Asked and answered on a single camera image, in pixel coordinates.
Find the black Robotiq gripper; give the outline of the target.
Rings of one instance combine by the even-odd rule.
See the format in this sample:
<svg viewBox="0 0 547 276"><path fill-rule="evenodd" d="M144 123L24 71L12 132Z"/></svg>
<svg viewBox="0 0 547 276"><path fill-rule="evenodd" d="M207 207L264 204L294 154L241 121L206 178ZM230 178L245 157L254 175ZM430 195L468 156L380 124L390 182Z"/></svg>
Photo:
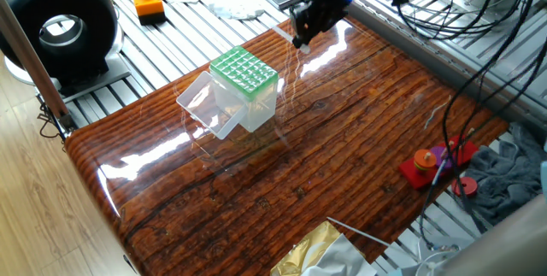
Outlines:
<svg viewBox="0 0 547 276"><path fill-rule="evenodd" d="M291 24L295 32L292 43L296 48L309 45L319 33L326 32L345 17L346 9L353 0L309 0L305 6L290 7Z"/></svg>

